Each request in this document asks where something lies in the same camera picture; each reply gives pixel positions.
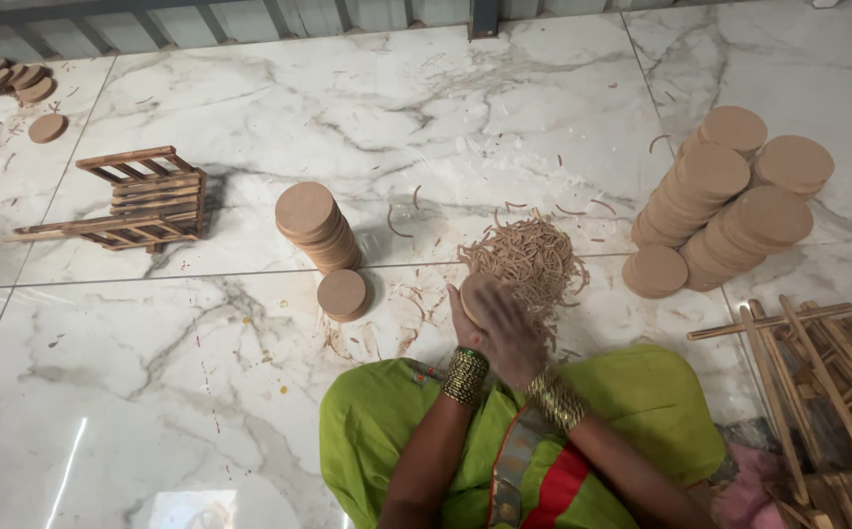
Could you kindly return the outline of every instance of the woman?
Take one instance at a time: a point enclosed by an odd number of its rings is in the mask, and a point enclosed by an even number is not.
[[[321,402],[321,474],[358,529],[715,527],[684,489],[725,451],[678,354],[554,367],[507,287],[477,293],[484,331],[447,288],[459,347],[443,377],[379,361]]]

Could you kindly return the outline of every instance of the green fabric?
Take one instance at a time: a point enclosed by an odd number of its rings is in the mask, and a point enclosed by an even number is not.
[[[321,475],[358,529],[375,527],[399,455],[439,394],[425,367],[397,359],[344,373],[321,401]],[[636,345],[560,367],[589,401],[662,472],[687,486],[712,475],[725,456],[700,382],[677,353]],[[511,419],[525,402],[495,384],[476,411],[462,462],[445,497],[443,528],[474,529],[488,514],[491,467]],[[547,436],[521,482],[521,514],[537,506],[544,475],[564,439]],[[558,527],[628,528],[632,518],[590,474]]]

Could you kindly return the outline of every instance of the green saree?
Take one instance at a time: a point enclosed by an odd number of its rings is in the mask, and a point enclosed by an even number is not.
[[[723,461],[700,382],[677,353],[636,345],[560,372],[591,412],[676,483],[696,483]],[[394,466],[440,378],[409,359],[378,361],[342,374],[325,394],[321,475],[357,529],[377,525]],[[469,427],[441,527],[636,527],[584,458],[524,404],[503,384],[491,387]]]

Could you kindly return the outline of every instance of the wooden rack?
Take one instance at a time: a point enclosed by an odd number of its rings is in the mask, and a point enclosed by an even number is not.
[[[151,172],[130,165],[135,163]],[[148,253],[159,253],[165,243],[202,237],[207,174],[173,147],[87,158],[76,166],[112,184],[111,216],[16,228],[5,241],[79,237],[113,251],[144,246]]]
[[[815,419],[830,409],[846,431],[852,448],[852,311],[850,303],[819,307],[802,303],[797,312],[781,295],[784,314],[767,316],[756,299],[740,307],[742,324],[688,333],[700,340],[745,331],[772,412],[773,428],[792,479],[770,487],[785,523],[808,529],[852,529],[852,470],[840,472],[832,460],[834,444],[819,434]],[[812,406],[821,399],[826,406]],[[801,443],[793,442],[797,430]],[[805,475],[800,454],[816,474]]]

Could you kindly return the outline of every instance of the pink fabric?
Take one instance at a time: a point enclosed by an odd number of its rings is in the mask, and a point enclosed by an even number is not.
[[[783,529],[779,509],[762,480],[781,475],[782,458],[734,442],[730,452],[739,475],[713,500],[713,512],[723,529]]]

